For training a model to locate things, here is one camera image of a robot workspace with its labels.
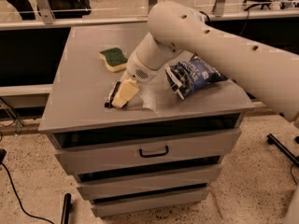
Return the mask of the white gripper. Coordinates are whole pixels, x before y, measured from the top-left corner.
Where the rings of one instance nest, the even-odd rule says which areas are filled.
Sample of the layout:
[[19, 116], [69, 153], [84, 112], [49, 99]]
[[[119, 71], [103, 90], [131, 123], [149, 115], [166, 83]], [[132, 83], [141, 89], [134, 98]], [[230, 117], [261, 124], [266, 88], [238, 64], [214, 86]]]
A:
[[117, 108], [124, 107], [138, 92], [139, 83], [148, 83], [158, 74], [158, 70], [153, 70], [144, 65], [134, 51], [126, 64], [126, 69], [121, 76], [121, 84], [113, 98], [112, 105]]

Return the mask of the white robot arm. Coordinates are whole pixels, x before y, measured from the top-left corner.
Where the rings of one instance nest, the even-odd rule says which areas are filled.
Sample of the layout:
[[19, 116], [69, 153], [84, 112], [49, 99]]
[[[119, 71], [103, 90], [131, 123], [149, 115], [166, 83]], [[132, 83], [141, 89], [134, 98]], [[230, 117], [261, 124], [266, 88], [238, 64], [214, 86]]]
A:
[[294, 124], [299, 119], [299, 59], [205, 24], [195, 9], [172, 1], [149, 12], [149, 32], [129, 57], [121, 86], [112, 101], [123, 107], [158, 70], [186, 50], [198, 55], [245, 91]]

